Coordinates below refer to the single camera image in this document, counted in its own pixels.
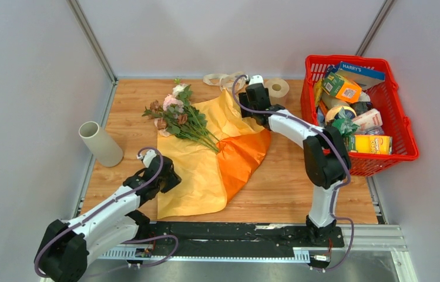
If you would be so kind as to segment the artificial flower bunch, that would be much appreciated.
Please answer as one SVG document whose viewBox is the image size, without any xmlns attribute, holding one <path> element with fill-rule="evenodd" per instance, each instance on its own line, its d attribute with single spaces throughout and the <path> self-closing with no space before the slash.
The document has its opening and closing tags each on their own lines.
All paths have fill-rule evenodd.
<svg viewBox="0 0 440 282">
<path fill-rule="evenodd" d="M 207 129 L 206 115 L 191 103 L 191 86 L 180 79 L 175 79 L 174 84 L 172 92 L 162 102 L 152 101 L 142 116 L 151 119 L 164 137 L 189 140 L 218 153 L 219 139 Z"/>
</svg>

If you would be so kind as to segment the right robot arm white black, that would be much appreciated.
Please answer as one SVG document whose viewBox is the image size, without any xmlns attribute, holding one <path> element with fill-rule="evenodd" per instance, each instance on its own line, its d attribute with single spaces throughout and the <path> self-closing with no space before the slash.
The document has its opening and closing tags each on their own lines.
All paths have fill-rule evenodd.
<svg viewBox="0 0 440 282">
<path fill-rule="evenodd" d="M 337 222 L 335 202 L 341 187 L 350 183 L 351 161 L 338 129 L 312 125 L 281 105 L 271 105 L 262 83 L 248 85 L 233 98 L 245 118 L 279 133 L 303 149 L 305 171 L 314 185 L 313 200 L 306 219 L 306 238 L 320 246 L 328 240 Z"/>
</svg>

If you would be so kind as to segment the orange wrapping paper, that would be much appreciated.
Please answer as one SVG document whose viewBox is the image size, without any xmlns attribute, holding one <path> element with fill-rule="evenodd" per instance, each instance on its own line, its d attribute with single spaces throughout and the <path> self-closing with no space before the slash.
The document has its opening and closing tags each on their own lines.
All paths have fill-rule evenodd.
<svg viewBox="0 0 440 282">
<path fill-rule="evenodd" d="M 229 91 L 195 106 L 206 115 L 219 152 L 174 136 L 158 136 L 158 150 L 172 159 L 182 179 L 171 191 L 158 195 L 158 219 L 223 210 L 261 165 L 271 144 L 267 129 L 241 118 Z"/>
</svg>

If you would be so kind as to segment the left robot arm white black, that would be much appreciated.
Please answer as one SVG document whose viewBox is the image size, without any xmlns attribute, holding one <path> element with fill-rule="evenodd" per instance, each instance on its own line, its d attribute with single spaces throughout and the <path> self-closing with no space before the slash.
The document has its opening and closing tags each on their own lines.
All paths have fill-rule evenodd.
<svg viewBox="0 0 440 282">
<path fill-rule="evenodd" d="M 137 157 L 144 167 L 85 214 L 49 224 L 33 261 L 35 272 L 53 281 L 79 281 L 98 257 L 122 243 L 154 244 L 150 219 L 138 209 L 158 193 L 181 183 L 173 161 L 147 148 Z"/>
</svg>

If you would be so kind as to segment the white ribbon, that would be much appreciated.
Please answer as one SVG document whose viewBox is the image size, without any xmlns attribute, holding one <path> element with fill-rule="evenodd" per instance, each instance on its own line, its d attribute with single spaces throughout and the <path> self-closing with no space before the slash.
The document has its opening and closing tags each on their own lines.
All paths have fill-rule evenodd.
<svg viewBox="0 0 440 282">
<path fill-rule="evenodd" d="M 211 73 L 203 76 L 203 82 L 209 86 L 218 86 L 221 90 L 228 90 L 231 92 L 235 79 L 241 76 L 236 83 L 236 90 L 240 90 L 246 84 L 247 75 L 244 72 L 235 72 L 232 74 L 226 73 Z"/>
</svg>

